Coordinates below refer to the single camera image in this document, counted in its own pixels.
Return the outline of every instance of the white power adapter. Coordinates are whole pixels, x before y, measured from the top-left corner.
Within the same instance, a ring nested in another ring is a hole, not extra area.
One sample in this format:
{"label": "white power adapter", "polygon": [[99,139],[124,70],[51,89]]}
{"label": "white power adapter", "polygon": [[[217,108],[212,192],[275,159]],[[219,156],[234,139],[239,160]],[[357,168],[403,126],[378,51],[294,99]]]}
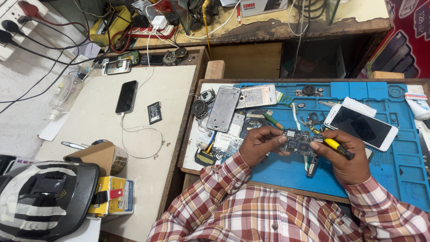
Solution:
{"label": "white power adapter", "polygon": [[167,25],[167,19],[163,15],[155,16],[154,20],[152,20],[152,26],[157,29],[164,29]]}

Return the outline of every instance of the phone poster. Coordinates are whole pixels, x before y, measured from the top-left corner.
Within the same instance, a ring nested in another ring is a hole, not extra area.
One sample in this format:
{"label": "phone poster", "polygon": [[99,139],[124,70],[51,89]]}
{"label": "phone poster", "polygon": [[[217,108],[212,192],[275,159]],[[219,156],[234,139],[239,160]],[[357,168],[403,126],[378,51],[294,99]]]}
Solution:
{"label": "phone poster", "polygon": [[430,0],[386,0],[393,29],[367,63],[374,71],[430,78]]}

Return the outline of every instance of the wall socket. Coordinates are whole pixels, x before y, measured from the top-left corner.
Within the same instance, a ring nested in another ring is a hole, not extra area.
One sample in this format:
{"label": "wall socket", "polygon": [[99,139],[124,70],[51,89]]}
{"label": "wall socket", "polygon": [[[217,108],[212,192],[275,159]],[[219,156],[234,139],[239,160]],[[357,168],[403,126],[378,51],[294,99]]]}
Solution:
{"label": "wall socket", "polygon": [[[39,8],[40,16],[45,16],[48,13],[48,9],[40,3],[38,0],[27,0],[28,3],[33,4]],[[20,6],[18,6],[18,0],[0,0],[0,29],[5,30],[1,26],[1,22],[3,20],[12,20],[16,24],[18,24],[20,30],[29,35],[30,32],[34,29],[34,27],[38,24],[34,21],[28,21],[24,25],[18,23],[18,19],[21,16],[25,16]],[[18,44],[21,44],[24,41],[24,37],[20,34],[11,33],[13,35],[13,40]],[[15,46],[7,43],[0,43],[0,60],[7,60],[12,53],[15,51]]]}

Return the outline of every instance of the blue silicone repair mat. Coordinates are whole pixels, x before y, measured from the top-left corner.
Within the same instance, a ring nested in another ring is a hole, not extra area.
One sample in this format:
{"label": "blue silicone repair mat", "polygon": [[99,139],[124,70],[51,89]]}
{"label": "blue silicone repair mat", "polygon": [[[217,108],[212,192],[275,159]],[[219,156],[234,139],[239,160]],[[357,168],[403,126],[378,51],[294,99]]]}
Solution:
{"label": "blue silicone repair mat", "polygon": [[[241,83],[240,87],[262,84],[269,83]],[[348,96],[376,109],[375,118],[393,126],[399,126],[398,137],[386,152],[372,149],[374,156],[369,164],[370,171],[375,179],[400,201],[430,212],[429,183],[414,117],[404,97],[404,93],[407,92],[406,85],[385,82],[310,83],[316,88],[324,89],[323,97],[307,97],[295,96],[295,91],[302,90],[305,86],[304,83],[274,84],[276,90],[293,98],[296,104],[306,104],[305,108],[298,109],[298,119],[303,117],[307,121],[309,113],[316,112],[321,120],[323,119],[321,112],[327,115],[331,107],[318,103],[318,100],[338,102]],[[272,110],[273,118],[285,128],[296,128],[292,109],[286,107],[282,102],[278,102],[274,106],[258,108]],[[335,179],[330,162],[325,158],[319,159],[312,178],[305,176],[305,173],[303,156],[291,154],[288,157],[280,157],[270,154],[264,164],[259,164],[253,169],[250,180],[347,197],[345,190]]]}

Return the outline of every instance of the plaid shirt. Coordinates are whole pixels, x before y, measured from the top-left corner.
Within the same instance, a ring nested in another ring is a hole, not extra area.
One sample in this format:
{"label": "plaid shirt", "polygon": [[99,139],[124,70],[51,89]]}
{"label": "plaid shirt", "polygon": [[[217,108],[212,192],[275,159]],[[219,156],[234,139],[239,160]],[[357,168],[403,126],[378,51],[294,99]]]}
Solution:
{"label": "plaid shirt", "polygon": [[154,223],[147,242],[172,241],[430,241],[430,223],[417,207],[399,202],[373,177],[344,185],[359,228],[331,201],[242,184],[251,168],[237,152],[201,170]]}

